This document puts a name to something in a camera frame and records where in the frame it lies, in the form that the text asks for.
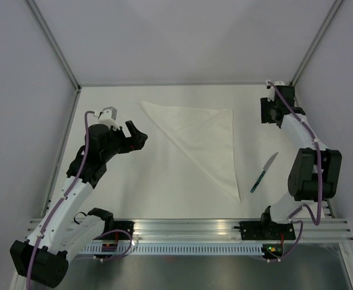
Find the teal handled knife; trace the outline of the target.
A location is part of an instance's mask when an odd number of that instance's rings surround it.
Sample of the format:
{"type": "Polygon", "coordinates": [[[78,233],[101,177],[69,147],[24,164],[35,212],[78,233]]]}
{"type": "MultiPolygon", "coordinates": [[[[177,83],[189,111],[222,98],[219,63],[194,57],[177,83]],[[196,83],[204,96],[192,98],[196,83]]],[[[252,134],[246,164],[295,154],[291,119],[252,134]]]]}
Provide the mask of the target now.
{"type": "Polygon", "coordinates": [[[276,152],[274,153],[269,159],[268,161],[265,163],[263,170],[261,172],[261,174],[259,175],[258,179],[256,180],[256,182],[254,183],[254,185],[252,186],[250,193],[254,193],[255,190],[257,189],[258,185],[261,183],[262,179],[264,178],[265,174],[267,173],[268,169],[270,168],[270,166],[272,165],[273,161],[276,159],[277,155],[279,153],[276,152]]]}

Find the white cloth napkin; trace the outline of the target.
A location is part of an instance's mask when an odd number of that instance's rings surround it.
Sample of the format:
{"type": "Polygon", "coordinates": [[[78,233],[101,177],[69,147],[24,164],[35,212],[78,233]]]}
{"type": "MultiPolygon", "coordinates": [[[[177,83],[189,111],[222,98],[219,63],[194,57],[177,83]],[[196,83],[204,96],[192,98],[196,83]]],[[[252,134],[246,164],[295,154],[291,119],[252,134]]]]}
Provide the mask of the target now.
{"type": "Polygon", "coordinates": [[[242,201],[236,180],[233,111],[161,106],[146,101],[142,110],[165,136],[217,187],[242,201]]]}

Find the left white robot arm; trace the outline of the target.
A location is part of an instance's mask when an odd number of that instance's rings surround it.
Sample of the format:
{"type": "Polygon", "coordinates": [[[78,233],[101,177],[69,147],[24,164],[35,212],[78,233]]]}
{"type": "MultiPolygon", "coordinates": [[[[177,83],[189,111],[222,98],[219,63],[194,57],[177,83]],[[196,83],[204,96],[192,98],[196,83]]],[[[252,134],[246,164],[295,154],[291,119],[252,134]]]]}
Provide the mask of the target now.
{"type": "Polygon", "coordinates": [[[60,195],[33,232],[23,242],[13,242],[10,255],[17,273],[26,278],[27,289],[31,289],[32,282],[57,287],[73,258],[87,244],[94,239],[109,239],[120,232],[114,225],[113,213],[101,208],[87,212],[72,233],[67,229],[106,173],[112,157],[144,147],[148,135],[140,132],[132,121],[126,121],[125,125],[129,136],[121,127],[110,124],[86,127],[85,143],[69,166],[60,195]]]}

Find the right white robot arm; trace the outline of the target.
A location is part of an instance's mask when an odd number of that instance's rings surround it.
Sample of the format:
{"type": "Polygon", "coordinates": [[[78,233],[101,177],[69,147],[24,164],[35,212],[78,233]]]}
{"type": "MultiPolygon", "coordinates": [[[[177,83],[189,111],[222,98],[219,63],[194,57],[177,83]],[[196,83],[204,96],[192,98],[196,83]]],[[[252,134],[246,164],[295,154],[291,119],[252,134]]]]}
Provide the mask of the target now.
{"type": "Polygon", "coordinates": [[[302,210],[314,225],[322,219],[322,204],[337,191],[342,154],[325,145],[308,123],[306,112],[297,105],[295,89],[284,82],[266,82],[267,97],[261,99],[261,122],[275,124],[292,142],[297,153],[287,179],[287,192],[269,206],[270,215],[259,223],[260,234],[272,239],[302,210]]]}

